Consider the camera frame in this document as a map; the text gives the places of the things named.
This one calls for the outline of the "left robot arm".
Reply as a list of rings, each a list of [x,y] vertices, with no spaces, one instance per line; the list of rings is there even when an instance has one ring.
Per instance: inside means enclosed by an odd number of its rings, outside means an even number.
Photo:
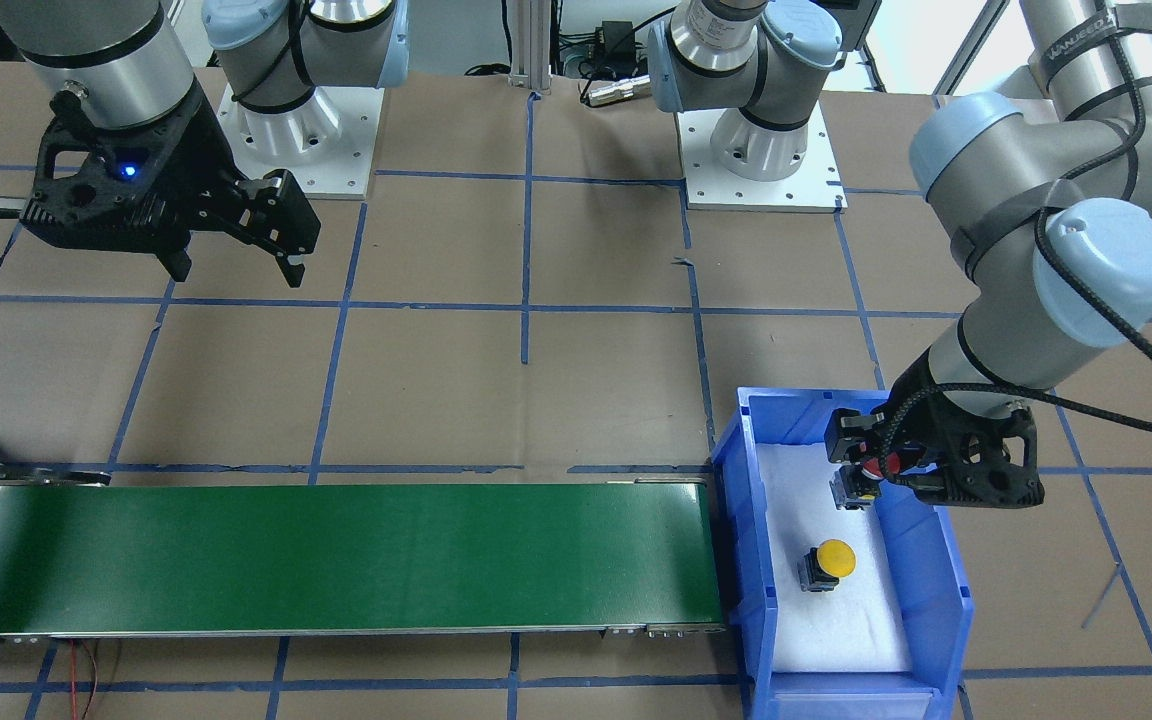
[[[995,92],[915,132],[924,200],[978,297],[874,409],[838,409],[824,445],[841,509],[888,480],[920,501],[1043,502],[1032,406],[1152,433],[1152,420],[1052,395],[1107,348],[1152,363],[1152,1],[1025,1],[1032,65],[1059,115]]]

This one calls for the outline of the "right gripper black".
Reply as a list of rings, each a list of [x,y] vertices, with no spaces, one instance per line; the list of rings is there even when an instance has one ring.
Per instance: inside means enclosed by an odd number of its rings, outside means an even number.
[[[58,249],[154,255],[174,281],[191,268],[192,232],[232,232],[274,256],[285,283],[302,286],[321,232],[291,170],[244,179],[200,82],[164,118],[131,129],[97,128],[76,92],[61,90],[38,151],[31,195],[0,196]]]

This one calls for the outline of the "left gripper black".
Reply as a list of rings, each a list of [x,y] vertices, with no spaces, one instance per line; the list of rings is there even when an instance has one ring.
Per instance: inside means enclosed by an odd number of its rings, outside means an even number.
[[[1028,509],[1043,503],[1037,465],[1037,430],[1028,406],[1005,409],[1005,418],[969,414],[946,393],[922,397],[897,420],[901,406],[932,387],[929,353],[893,384],[881,410],[861,414],[838,407],[826,425],[833,464],[861,465],[881,456],[881,435],[902,458],[890,480],[914,488],[924,503]],[[881,480],[861,468],[838,468],[831,493],[840,510],[867,510],[882,495]]]

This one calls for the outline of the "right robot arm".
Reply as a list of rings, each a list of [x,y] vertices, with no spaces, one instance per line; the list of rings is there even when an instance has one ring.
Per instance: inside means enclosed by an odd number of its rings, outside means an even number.
[[[410,68],[404,1],[206,1],[233,108],[220,118],[159,1],[0,1],[0,26],[50,90],[22,199],[0,219],[56,249],[156,256],[174,281],[195,232],[273,256],[297,288],[323,176],[358,195],[370,142],[349,100]]]

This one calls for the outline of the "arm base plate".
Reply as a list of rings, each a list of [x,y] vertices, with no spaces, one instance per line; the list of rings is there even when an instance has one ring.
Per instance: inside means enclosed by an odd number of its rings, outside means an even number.
[[[310,199],[365,200],[382,88],[316,88],[301,108],[260,114],[225,94],[218,119],[238,169],[291,170]]]
[[[787,132],[755,126],[740,109],[675,118],[689,209],[833,213],[849,206],[820,106]]]

